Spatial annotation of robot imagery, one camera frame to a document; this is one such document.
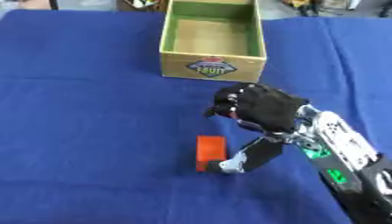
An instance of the green light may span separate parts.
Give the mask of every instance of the green light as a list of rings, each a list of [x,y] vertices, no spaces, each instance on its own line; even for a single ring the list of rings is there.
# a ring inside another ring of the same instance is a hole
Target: green light
[[[327,171],[336,183],[344,184],[347,182],[347,178],[341,173],[340,170],[331,169]]]
[[[329,150],[327,150],[326,148],[323,148],[321,150],[309,150],[306,148],[302,149],[304,151],[304,153],[306,153],[306,156],[308,156],[308,158],[314,159],[314,158],[326,158],[329,155],[331,155],[331,152]]]

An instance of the blue tablecloth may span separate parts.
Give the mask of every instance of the blue tablecloth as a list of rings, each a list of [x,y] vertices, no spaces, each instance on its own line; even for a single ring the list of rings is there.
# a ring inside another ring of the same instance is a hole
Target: blue tablecloth
[[[195,172],[197,135],[234,153],[255,133],[206,119],[228,82],[164,78],[163,15],[17,10],[0,21],[0,223],[346,224],[293,147],[243,175]],[[262,82],[340,113],[390,153],[392,21],[264,22]]]

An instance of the box label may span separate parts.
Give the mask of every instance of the box label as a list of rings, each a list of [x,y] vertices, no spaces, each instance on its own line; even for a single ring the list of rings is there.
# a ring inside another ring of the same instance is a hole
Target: box label
[[[204,58],[186,67],[208,78],[232,73],[237,70],[234,66],[224,62],[223,59],[215,57]]]

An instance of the fruit box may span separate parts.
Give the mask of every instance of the fruit box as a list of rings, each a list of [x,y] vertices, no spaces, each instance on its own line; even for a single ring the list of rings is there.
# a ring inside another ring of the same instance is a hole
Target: fruit box
[[[257,0],[171,0],[164,76],[257,82],[267,59]]]

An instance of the robotic arm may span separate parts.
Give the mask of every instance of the robotic arm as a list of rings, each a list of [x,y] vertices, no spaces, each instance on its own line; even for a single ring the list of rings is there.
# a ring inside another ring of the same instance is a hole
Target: robotic arm
[[[358,224],[392,223],[392,162],[330,111],[264,85],[241,83],[220,90],[206,116],[231,117],[263,136],[210,172],[250,172],[295,144],[318,169],[321,180]]]

